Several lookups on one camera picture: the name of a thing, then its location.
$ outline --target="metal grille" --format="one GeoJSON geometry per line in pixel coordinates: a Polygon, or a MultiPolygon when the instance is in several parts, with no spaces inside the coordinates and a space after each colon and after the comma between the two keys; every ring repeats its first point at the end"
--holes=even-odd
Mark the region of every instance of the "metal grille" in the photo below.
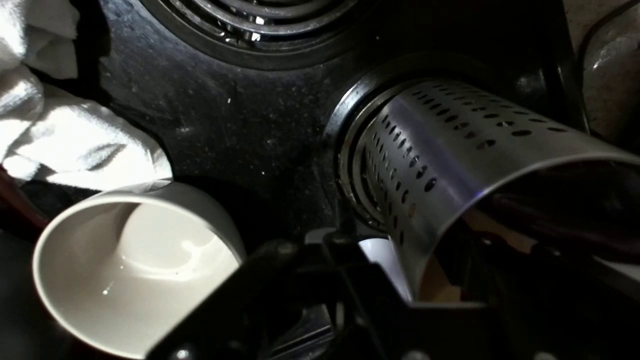
{"type": "Polygon", "coordinates": [[[359,0],[164,0],[204,35],[236,49],[278,52],[339,30],[359,0]]]}
{"type": "Polygon", "coordinates": [[[451,81],[427,81],[396,94],[362,133],[354,156],[362,179],[352,184],[362,186],[352,193],[385,225],[413,284],[440,237],[501,184],[578,162],[640,165],[632,155],[451,81]]]}

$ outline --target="perforated metal cylinder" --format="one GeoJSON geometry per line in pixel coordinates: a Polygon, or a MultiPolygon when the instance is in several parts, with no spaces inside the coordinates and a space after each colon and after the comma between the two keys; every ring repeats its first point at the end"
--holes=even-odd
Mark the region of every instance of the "perforated metal cylinder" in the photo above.
{"type": "Polygon", "coordinates": [[[453,81],[399,91],[354,143],[349,194],[385,225],[413,287],[440,237],[478,200],[575,162],[640,167],[627,152],[453,81]]]}

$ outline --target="metal cylinder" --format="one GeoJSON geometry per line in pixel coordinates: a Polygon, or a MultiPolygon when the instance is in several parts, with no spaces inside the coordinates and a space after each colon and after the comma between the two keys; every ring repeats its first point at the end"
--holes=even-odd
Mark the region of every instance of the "metal cylinder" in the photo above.
{"type": "Polygon", "coordinates": [[[456,81],[398,88],[376,113],[363,108],[346,139],[339,184],[359,215],[392,235],[413,288],[444,233],[499,186],[578,162],[640,167],[627,152],[456,81]]]}

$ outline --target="cup rim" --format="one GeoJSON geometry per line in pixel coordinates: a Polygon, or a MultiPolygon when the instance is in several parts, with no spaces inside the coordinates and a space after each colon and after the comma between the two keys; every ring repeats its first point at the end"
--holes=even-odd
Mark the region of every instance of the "cup rim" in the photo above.
{"type": "Polygon", "coordinates": [[[105,354],[112,354],[112,357],[119,357],[119,358],[143,358],[143,354],[131,354],[131,353],[124,353],[124,350],[118,350],[118,349],[112,349],[112,347],[104,347],[100,343],[95,343],[91,336],[85,336],[81,334],[80,331],[75,331],[73,327],[69,327],[63,316],[53,309],[53,305],[48,301],[48,292],[43,290],[43,284],[41,284],[41,277],[39,277],[39,259],[41,259],[41,248],[43,244],[48,242],[49,235],[63,222],[67,221],[69,216],[81,212],[81,210],[87,210],[87,209],[95,209],[95,206],[104,206],[104,205],[158,205],[158,206],[171,206],[171,209],[177,209],[177,210],[184,210],[196,218],[199,218],[209,233],[213,233],[219,242],[223,242],[223,246],[234,255],[238,267],[242,264],[242,257],[240,252],[223,238],[219,237],[219,233],[208,225],[205,218],[201,218],[199,215],[175,205],[175,202],[170,202],[170,200],[164,200],[164,199],[148,199],[143,194],[95,194],[91,199],[85,199],[69,209],[66,209],[63,212],[60,212],[43,230],[41,235],[38,237],[38,242],[35,242],[35,248],[33,248],[33,255],[32,255],[32,279],[33,279],[33,287],[35,287],[35,292],[38,292],[38,299],[41,301],[43,309],[52,314],[52,319],[66,331],[69,333],[71,336],[75,336],[78,340],[97,349],[100,353],[105,353],[105,354]]]}

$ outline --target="white cup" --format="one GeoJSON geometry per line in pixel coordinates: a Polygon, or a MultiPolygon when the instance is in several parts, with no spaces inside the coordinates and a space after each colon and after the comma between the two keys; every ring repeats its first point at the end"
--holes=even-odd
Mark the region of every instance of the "white cup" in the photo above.
{"type": "Polygon", "coordinates": [[[143,358],[242,257],[216,200],[162,182],[63,210],[41,233],[32,267],[43,307],[67,333],[102,353],[143,358]]]}

